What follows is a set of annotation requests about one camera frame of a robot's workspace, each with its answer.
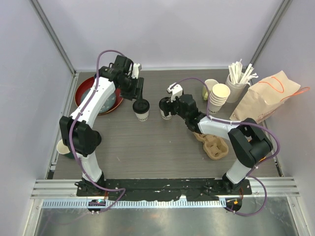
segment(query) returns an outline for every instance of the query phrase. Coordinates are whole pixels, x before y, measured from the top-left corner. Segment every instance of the black cup lid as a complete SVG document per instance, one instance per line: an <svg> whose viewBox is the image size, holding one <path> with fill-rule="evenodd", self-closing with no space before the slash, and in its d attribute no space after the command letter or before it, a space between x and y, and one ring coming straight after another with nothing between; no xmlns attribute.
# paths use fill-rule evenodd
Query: black cup lid
<svg viewBox="0 0 315 236"><path fill-rule="evenodd" d="M146 99L140 99L133 103L132 108L137 114L144 114L150 109L150 104Z"/></svg>

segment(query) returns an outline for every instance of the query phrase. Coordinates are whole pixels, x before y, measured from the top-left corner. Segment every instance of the bag handle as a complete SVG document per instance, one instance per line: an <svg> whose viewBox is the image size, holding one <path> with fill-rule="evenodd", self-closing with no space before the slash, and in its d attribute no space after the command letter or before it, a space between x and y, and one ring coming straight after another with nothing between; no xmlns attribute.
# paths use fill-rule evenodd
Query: bag handle
<svg viewBox="0 0 315 236"><path fill-rule="evenodd" d="M259 81L258 83L265 83L265 84L268 84L268 85L269 85L270 87L272 87L275 91L277 91L277 92L279 92L279 93L284 93L284 86L283 86L283 84L281 83L281 81L278 80L278 79L277 79L276 77L274 77L274 76L271 76L271 78L277 80L277 81L280 83L280 85L281 85L281 87L282 87L282 91L277 90L277 89L276 89L275 87L273 87L269 82Z"/></svg>
<svg viewBox="0 0 315 236"><path fill-rule="evenodd" d="M283 84L281 83L281 81L278 80L278 79L277 79L276 77L274 77L274 76L272 76L271 78L277 80L277 81L280 83L280 85L281 85L281 87L282 87L282 91L277 90L277 89L276 89L275 87L273 87L269 82L259 81L258 83L265 83L265 84L268 84L268 85L269 85L270 87L272 87L275 91L277 91L277 92L279 92L279 93L284 93L284 86L283 86ZM304 93L304 92L309 91L310 89L311 89L311 87L300 88L300 89L297 90L297 92L295 92L294 94L292 94L292 95L290 95L290 96L287 96L287 97L284 97L284 98L281 99L280 101L282 101L282 100L284 100L284 99L286 99L286 98L288 98L288 97L293 97L293 96L302 94L302 93Z"/></svg>

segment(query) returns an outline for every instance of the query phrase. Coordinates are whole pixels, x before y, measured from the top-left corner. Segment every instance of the wooden table surface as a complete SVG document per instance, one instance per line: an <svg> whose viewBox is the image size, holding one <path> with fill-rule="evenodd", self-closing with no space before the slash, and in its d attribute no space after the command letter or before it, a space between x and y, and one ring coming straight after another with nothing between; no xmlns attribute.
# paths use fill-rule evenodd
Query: wooden table surface
<svg viewBox="0 0 315 236"><path fill-rule="evenodd" d="M94 73L80 73L79 86ZM222 177L232 166L236 156L230 141L229 154L211 160L203 150L203 144L187 129L185 122L174 116L163 120L158 102L168 96L166 89L183 78L216 79L225 83L228 70L169 70L141 71L144 77L143 97L150 103L149 118L140 122L132 104L124 100L112 113L98 116L93 129L102 136L96 149L100 168L106 178L185 178ZM181 83L185 94L192 94L199 110L206 112L206 101L201 97L202 84L198 81ZM228 119L237 103L225 103L215 117ZM72 104L71 112L76 109ZM54 179L81 178L81 170L75 160L60 155ZM279 176L275 163L266 162L253 172L257 177Z"/></svg>

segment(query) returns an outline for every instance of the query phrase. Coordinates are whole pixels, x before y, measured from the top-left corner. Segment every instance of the wall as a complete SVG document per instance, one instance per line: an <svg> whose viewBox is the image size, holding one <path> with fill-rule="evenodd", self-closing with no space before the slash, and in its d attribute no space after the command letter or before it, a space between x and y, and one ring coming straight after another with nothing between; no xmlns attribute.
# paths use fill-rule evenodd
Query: wall
<svg viewBox="0 0 315 236"><path fill-rule="evenodd" d="M248 64L281 0L40 0L76 69L116 49L144 68Z"/></svg>
<svg viewBox="0 0 315 236"><path fill-rule="evenodd" d="M0 2L0 231L20 236L45 178L71 74L27 0Z"/></svg>
<svg viewBox="0 0 315 236"><path fill-rule="evenodd" d="M312 90L289 99L267 120L281 141L280 162L294 176L314 228L315 1L294 0L255 65L261 78L283 70Z"/></svg>

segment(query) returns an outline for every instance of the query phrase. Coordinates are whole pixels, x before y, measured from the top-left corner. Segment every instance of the robotic arm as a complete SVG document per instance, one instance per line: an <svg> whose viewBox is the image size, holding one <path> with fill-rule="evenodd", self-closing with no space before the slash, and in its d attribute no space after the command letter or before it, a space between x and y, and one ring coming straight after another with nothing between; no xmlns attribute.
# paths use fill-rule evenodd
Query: robotic arm
<svg viewBox="0 0 315 236"><path fill-rule="evenodd" d="M108 67L103 66L99 70L97 88L95 81L80 106L70 117L63 116L59 121L63 144L71 149L69 131L73 123L73 118L77 117L81 113L82 107L88 103L84 113L79 117L74 126L72 139L77 156L81 159L84 170L95 183L102 187L105 187L104 174L98 166L95 155L95 149L101 142L101 136L97 131L92 130L92 127L99 110L117 88L121 89L121 97L130 101L136 99L133 104L136 113L135 108L146 109L144 106L149 105L149 103L142 98L144 79L139 78L140 70L141 64L134 64L130 59L118 55L114 63L110 63ZM89 101L93 90L97 92ZM85 175L82 176L82 181L77 183L77 185L85 189L88 194L98 195L101 191L95 188Z"/></svg>
<svg viewBox="0 0 315 236"><path fill-rule="evenodd" d="M227 192L239 190L249 171L273 149L270 140L257 127L234 125L231 121L222 119L221 121L225 123L209 119L206 114L198 110L191 94L183 94L180 85L172 84L167 92L171 94L171 97L165 97L159 102L164 119L179 115L190 131L212 134L231 141L237 160L223 175L223 187ZM256 124L251 118L247 118L244 122Z"/></svg>

